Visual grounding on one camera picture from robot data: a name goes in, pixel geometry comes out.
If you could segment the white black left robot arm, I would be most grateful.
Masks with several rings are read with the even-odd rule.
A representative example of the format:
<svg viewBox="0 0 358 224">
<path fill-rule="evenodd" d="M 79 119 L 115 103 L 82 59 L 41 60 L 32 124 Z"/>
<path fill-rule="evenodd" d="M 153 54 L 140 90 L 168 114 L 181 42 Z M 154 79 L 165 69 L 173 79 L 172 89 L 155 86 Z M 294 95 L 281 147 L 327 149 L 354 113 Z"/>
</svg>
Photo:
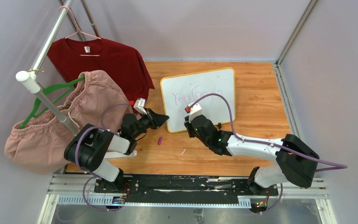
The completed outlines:
<svg viewBox="0 0 358 224">
<path fill-rule="evenodd" d="M 149 129 L 160 128 L 169 116 L 155 113 L 147 108 L 146 114 L 137 118 L 126 114 L 122 118 L 118 133 L 106 128 L 86 124 L 79 134 L 67 145 L 64 159 L 76 164 L 81 170 L 106 181 L 106 187 L 113 193 L 124 188 L 124 172 L 107 161 L 108 151 L 129 156 L 134 154 L 137 137 Z"/>
</svg>

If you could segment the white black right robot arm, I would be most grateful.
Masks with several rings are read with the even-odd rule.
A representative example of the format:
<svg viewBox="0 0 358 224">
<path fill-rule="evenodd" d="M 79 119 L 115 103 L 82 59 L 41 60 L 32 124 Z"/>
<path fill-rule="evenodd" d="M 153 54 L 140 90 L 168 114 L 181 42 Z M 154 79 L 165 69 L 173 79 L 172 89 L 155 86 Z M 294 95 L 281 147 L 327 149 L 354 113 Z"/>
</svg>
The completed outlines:
<svg viewBox="0 0 358 224">
<path fill-rule="evenodd" d="M 184 125 L 189 137 L 199 139 L 215 154 L 273 161 L 274 165 L 255 167 L 249 175 L 248 190 L 254 195 L 279 183 L 290 182 L 302 188 L 312 185 L 319 155 L 296 135 L 287 134 L 283 139 L 235 136 L 233 132 L 217 129 L 204 115 L 193 120 L 186 116 Z"/>
</svg>

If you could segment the yellow-framed whiteboard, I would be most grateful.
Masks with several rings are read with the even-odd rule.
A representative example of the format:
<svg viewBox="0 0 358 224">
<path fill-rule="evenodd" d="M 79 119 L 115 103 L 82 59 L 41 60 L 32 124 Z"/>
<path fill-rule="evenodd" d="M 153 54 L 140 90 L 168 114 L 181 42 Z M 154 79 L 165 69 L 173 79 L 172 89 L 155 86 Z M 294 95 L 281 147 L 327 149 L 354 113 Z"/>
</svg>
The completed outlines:
<svg viewBox="0 0 358 224">
<path fill-rule="evenodd" d="M 160 81 L 165 114 L 170 118 L 167 129 L 171 133 L 184 131 L 185 107 L 200 97 L 216 93 L 223 96 L 229 103 L 232 118 L 235 114 L 235 71 L 223 68 L 165 77 Z"/>
</svg>

